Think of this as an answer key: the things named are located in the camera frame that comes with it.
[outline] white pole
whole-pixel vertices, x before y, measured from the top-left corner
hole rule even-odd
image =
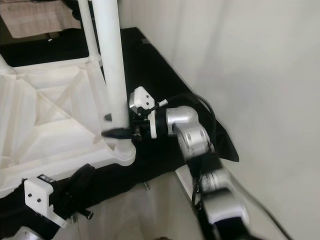
[[[105,83],[111,99],[115,128],[129,126],[124,61],[120,38],[117,0],[93,0]]]
[[[0,54],[0,72],[6,74],[15,74],[16,71],[7,64],[6,60]]]
[[[88,0],[78,0],[81,20],[83,24],[86,44],[89,50],[89,62],[99,61],[101,56],[95,37],[94,25],[92,23]]]

